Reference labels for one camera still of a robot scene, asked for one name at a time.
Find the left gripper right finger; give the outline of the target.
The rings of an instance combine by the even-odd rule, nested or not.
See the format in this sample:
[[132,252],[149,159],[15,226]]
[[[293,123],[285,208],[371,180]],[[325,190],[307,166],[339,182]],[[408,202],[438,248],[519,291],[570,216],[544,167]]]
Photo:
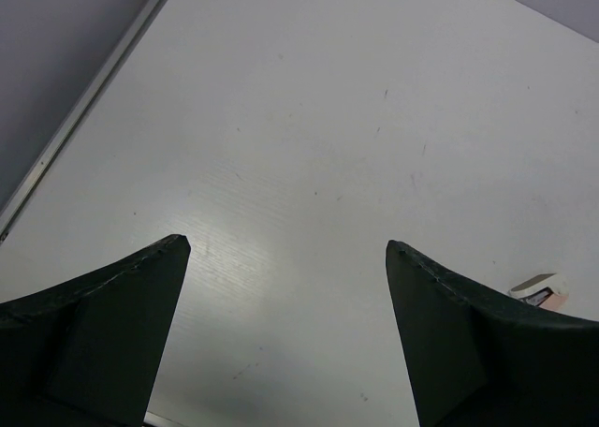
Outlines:
[[386,270],[423,426],[594,426],[598,325],[512,299],[391,241]]

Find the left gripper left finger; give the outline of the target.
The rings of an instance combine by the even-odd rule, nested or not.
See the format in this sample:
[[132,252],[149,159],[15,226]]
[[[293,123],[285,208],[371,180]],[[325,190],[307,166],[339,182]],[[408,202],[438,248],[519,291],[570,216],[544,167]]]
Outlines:
[[2,425],[142,425],[190,252],[168,235],[2,303]]

